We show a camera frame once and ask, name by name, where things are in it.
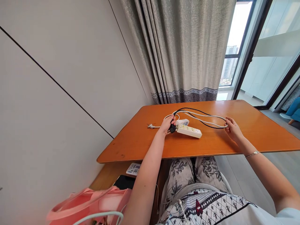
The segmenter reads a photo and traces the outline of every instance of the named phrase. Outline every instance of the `bracelet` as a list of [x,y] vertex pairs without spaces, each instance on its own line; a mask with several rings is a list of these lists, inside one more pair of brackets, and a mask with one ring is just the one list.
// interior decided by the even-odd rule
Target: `bracelet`
[[258,154],[258,153],[259,153],[259,151],[256,151],[256,152],[253,152],[253,153],[251,153],[251,154],[249,154],[249,155],[245,155],[245,158],[254,156],[254,155]]

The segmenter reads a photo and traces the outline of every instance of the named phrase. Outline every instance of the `blue chair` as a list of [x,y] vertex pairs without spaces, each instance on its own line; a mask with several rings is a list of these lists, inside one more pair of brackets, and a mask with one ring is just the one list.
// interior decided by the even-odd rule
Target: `blue chair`
[[292,118],[288,123],[289,125],[291,125],[295,120],[300,121],[300,97],[294,100],[294,102],[289,107],[286,115]]

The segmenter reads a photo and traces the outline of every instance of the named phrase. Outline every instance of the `curtain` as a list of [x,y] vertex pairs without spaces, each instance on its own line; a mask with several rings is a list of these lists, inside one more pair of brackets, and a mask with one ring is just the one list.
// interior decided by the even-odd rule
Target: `curtain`
[[235,0],[122,0],[156,104],[216,100]]

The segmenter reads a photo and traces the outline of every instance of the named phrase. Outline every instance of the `tile floor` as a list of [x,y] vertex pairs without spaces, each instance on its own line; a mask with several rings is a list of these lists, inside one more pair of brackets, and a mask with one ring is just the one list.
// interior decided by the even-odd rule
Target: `tile floor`
[[[233,90],[226,90],[222,91],[221,88],[219,88],[218,94],[217,94],[217,101],[221,100],[231,100],[233,94]],[[256,97],[250,97],[249,95],[245,94],[243,90],[240,90],[237,99],[242,99],[248,102],[252,106],[261,106],[263,105],[263,100],[260,100]]]
[[[262,110],[263,114],[300,139],[300,122],[288,125],[279,113]],[[300,193],[300,151],[264,153],[286,176]],[[234,194],[245,197],[271,215],[276,215],[273,200],[243,155],[216,156],[220,171],[224,174]]]

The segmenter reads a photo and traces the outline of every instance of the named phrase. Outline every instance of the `floral pants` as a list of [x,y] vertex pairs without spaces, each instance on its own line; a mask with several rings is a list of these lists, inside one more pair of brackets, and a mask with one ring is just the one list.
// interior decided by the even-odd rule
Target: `floral pants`
[[228,192],[214,157],[173,159],[164,201],[165,208],[181,189],[194,183],[210,184],[223,192]]

